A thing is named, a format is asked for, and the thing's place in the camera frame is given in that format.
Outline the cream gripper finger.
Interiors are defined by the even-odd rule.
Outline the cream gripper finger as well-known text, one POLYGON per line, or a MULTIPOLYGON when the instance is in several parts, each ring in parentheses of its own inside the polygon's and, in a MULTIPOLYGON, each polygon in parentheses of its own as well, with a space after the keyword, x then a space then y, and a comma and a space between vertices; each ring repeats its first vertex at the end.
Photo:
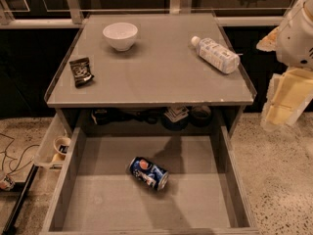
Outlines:
POLYGON ((294 125, 312 99, 312 69, 289 67, 282 75, 274 73, 261 114, 262 128, 274 131, 294 125))
POLYGON ((266 36, 256 44, 256 48, 264 52, 272 52, 276 50, 278 27, 271 30, 266 36))

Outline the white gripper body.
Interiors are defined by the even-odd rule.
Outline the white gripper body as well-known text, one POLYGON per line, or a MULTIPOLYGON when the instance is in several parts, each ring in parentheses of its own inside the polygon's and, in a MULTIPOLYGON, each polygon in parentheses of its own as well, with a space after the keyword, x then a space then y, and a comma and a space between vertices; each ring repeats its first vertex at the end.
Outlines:
POLYGON ((281 21, 276 56, 287 66, 313 68, 313 0, 298 0, 281 21))

